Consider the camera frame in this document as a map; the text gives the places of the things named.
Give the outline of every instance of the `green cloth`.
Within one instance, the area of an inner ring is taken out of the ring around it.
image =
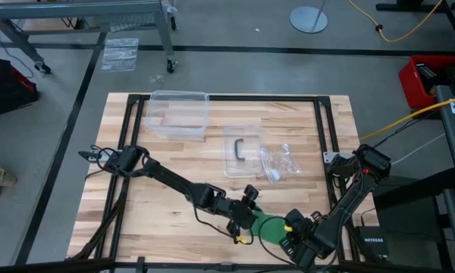
[[[253,212],[256,216],[258,216],[258,219],[256,219],[253,225],[253,236],[259,236],[259,225],[264,220],[274,215],[267,215],[258,207],[256,207]],[[262,234],[260,237],[267,242],[278,244],[278,242],[287,235],[284,226],[285,223],[283,219],[275,218],[269,220],[263,225],[263,229],[261,230]]]

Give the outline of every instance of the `container lid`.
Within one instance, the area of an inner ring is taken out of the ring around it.
[[[157,90],[146,108],[152,130],[201,131],[209,121],[209,95],[202,92]]]
[[[224,175],[232,178],[261,177],[262,128],[258,125],[228,126],[222,129]]]

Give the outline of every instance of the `concrete floor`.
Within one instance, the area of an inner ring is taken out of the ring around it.
[[[390,37],[404,34],[425,16],[377,12],[373,2],[356,2],[384,24]],[[375,33],[373,24],[346,1],[327,3],[329,25],[323,32],[300,33],[288,21],[290,11],[300,5],[318,6],[320,1],[179,1],[179,30],[172,33],[172,39],[175,45],[189,46],[455,51],[455,34],[443,14],[436,14],[403,42],[385,43]],[[142,45],[159,43],[152,31],[108,35],[117,37],[136,37]],[[98,34],[79,34],[32,36],[30,40],[93,44],[97,38]],[[9,50],[33,66],[21,51]],[[13,170],[20,179],[0,199],[0,265],[14,262],[92,51],[40,49],[39,53],[54,73],[45,76],[35,73],[33,81],[41,99],[30,107],[0,115],[0,165]],[[163,52],[139,52],[136,70],[132,72],[102,73],[99,64],[96,66],[29,262],[58,261],[65,256],[89,166],[77,151],[95,142],[109,92],[173,89],[206,93],[345,94],[350,96],[360,136],[410,112],[397,76],[408,62],[407,57],[236,52],[177,52],[176,56],[180,66],[172,75],[165,71]],[[0,58],[8,58],[1,48]],[[12,63],[28,73],[21,64],[14,60]],[[150,77],[155,75],[163,76],[165,82],[152,83]],[[387,141],[380,150],[398,159],[442,132],[440,121],[423,121]],[[395,165],[393,174],[422,178],[452,165],[447,143],[441,139]],[[429,209],[428,202],[422,201],[379,212],[380,222],[383,228],[392,231],[432,233],[434,219],[422,213]],[[431,238],[389,234],[389,239],[394,263],[440,266]]]

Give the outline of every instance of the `metal stand base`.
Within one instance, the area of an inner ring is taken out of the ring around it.
[[[317,33],[323,31],[327,26],[327,16],[319,9],[313,7],[298,7],[295,8],[290,14],[290,23],[297,30],[304,33]]]

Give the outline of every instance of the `caster wheel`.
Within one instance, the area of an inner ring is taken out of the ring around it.
[[[455,2],[453,2],[453,3],[450,4],[450,9],[455,10]]]
[[[170,27],[172,30],[177,30],[177,23],[175,22],[175,17],[170,17]]]
[[[172,74],[175,71],[174,63],[171,60],[167,61],[167,72]]]
[[[47,65],[45,64],[42,64],[42,65],[34,65],[35,69],[42,73],[42,74],[50,74],[51,73],[51,68],[48,67]]]

